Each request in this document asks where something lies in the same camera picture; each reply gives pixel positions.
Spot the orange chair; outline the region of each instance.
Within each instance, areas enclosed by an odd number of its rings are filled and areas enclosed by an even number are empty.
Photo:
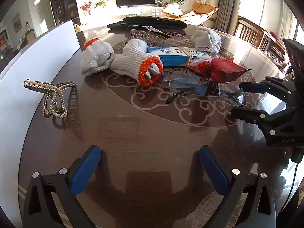
[[[182,11],[178,7],[168,4],[162,10],[162,14],[169,19],[175,19],[183,21],[191,25],[203,25],[205,21],[211,18],[212,15],[218,10],[217,7],[194,1],[192,9]]]

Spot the wooden table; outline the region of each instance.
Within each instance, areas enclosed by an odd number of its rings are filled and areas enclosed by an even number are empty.
[[[170,32],[172,38],[167,44],[190,45],[196,29],[190,25],[184,31]],[[98,36],[120,53],[129,35],[108,33],[102,27],[78,36],[82,44]],[[221,52],[230,52],[234,62],[252,69],[235,84],[258,82],[265,76],[283,77],[259,49],[228,34],[220,35]],[[244,174],[265,172],[276,209],[282,208],[295,168],[284,148],[266,146],[257,126],[233,119],[231,106],[219,97],[183,97],[165,104],[170,93],[163,77],[172,72],[190,73],[188,69],[164,68],[152,87],[143,88],[110,70],[84,77],[80,74],[80,55],[79,49],[53,81],[75,82],[77,90],[63,92],[69,103],[69,117],[45,119],[40,103],[28,129],[19,168],[21,213],[33,172],[51,174],[69,167],[91,144],[98,145],[106,155],[77,199],[98,227],[187,228],[196,227],[195,222],[203,225],[221,196],[214,193],[198,162],[197,150],[202,145],[209,145],[231,168]],[[250,94],[246,98],[246,106],[268,113],[281,110],[284,105],[271,95]],[[303,174],[302,162],[295,186]],[[57,208],[64,223],[71,225],[62,207]]]

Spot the rubber band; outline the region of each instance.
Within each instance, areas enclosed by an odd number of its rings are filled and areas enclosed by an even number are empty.
[[[191,65],[191,61],[193,58],[192,53],[190,53],[185,47],[183,46],[179,46],[178,47],[183,53],[185,53],[187,55],[187,62],[186,62],[186,67],[190,67]]]

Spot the cabinet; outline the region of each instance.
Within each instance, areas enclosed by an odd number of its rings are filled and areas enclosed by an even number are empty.
[[[73,19],[75,26],[80,25],[76,0],[51,0],[56,25]]]

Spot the blue gripper pad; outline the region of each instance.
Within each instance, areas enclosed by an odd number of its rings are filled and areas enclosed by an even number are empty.
[[[92,145],[82,158],[77,159],[74,163],[77,165],[79,161],[82,161],[79,168],[73,174],[70,180],[70,191],[73,196],[76,196],[83,192],[89,178],[91,177],[95,167],[99,163],[101,158],[101,150],[98,146]]]
[[[227,171],[226,167],[226,169],[224,169],[222,164],[222,167],[219,166],[215,159],[215,155],[209,146],[202,146],[200,148],[199,161],[210,178],[217,193],[226,196],[229,193],[229,186],[232,182],[232,176]]]

